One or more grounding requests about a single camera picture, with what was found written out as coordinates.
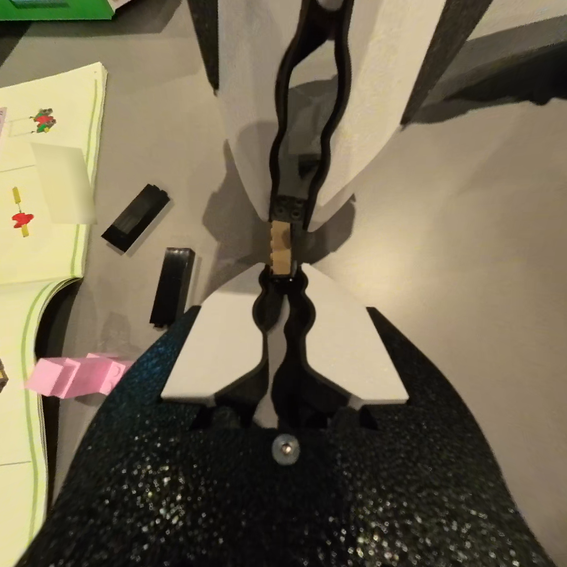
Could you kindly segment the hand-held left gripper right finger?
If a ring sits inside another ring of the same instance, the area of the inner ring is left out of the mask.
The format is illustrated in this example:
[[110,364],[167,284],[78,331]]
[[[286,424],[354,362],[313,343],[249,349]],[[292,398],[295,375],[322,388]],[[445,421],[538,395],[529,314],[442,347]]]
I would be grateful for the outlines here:
[[276,410],[359,410],[408,401],[369,310],[351,294],[308,264],[276,291],[289,305]]

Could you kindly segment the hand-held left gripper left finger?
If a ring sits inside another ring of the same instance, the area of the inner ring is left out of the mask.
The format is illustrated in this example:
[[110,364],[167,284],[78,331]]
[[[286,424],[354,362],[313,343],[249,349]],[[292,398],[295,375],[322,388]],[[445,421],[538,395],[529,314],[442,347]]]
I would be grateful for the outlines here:
[[266,265],[254,265],[205,299],[172,368],[164,401],[257,407],[268,389],[264,334],[254,318]]

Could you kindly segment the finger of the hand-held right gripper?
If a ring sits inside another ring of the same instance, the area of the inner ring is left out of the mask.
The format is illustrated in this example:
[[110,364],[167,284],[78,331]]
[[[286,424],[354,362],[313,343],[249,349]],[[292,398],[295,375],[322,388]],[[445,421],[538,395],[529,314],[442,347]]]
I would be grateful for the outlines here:
[[444,1],[354,1],[348,32],[351,88],[330,139],[330,169],[308,231],[351,197],[354,179],[399,129]]
[[219,1],[217,98],[230,150],[253,208],[266,222],[269,158],[278,132],[276,77],[301,1]]

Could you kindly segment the tan toy brick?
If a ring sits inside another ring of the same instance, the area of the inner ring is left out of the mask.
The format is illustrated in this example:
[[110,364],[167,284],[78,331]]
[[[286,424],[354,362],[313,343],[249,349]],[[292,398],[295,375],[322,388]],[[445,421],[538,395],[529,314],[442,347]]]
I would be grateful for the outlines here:
[[271,222],[271,271],[277,278],[292,278],[295,272],[293,226],[283,221]]

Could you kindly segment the grey desk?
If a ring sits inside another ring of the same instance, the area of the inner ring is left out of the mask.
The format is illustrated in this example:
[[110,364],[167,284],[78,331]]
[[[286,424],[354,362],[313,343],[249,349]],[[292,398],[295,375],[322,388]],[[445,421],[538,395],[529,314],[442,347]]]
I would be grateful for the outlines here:
[[[43,324],[49,356],[135,360],[167,247],[197,253],[188,304],[269,254],[187,1],[110,22],[1,25],[1,86],[108,71],[86,274]],[[170,202],[129,251],[101,235],[147,185]],[[530,528],[566,565],[566,102],[408,125],[314,234],[307,262],[374,306],[450,380]]]

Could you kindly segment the black long toy brick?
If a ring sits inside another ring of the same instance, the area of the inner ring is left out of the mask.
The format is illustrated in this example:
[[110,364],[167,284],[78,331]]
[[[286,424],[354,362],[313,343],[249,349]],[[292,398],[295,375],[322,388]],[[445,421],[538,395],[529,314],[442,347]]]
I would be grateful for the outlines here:
[[166,249],[150,316],[153,327],[168,328],[185,313],[194,262],[190,248]]
[[166,191],[147,184],[101,235],[118,251],[125,253],[170,202]]

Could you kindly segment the pink toy brick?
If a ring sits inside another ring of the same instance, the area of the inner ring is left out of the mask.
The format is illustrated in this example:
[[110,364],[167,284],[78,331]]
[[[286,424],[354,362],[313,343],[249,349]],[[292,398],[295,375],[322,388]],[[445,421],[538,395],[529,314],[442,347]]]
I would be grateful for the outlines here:
[[108,396],[132,364],[132,361],[101,353],[89,353],[80,358],[40,358],[24,387],[59,399],[97,393]]

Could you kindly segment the instruction booklet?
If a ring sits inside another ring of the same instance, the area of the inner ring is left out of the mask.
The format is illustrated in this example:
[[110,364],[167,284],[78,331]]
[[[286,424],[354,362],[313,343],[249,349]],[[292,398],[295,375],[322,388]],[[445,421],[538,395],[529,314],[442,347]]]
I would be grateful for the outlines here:
[[46,306],[84,274],[106,83],[96,62],[1,89],[1,566],[45,518],[43,402],[25,383]]

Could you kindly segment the green box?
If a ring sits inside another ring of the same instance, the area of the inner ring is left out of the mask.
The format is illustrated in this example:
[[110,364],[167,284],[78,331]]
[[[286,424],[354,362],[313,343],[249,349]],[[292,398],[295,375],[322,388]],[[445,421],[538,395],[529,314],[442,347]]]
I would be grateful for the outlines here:
[[2,22],[110,20],[115,12],[110,1],[1,1]]

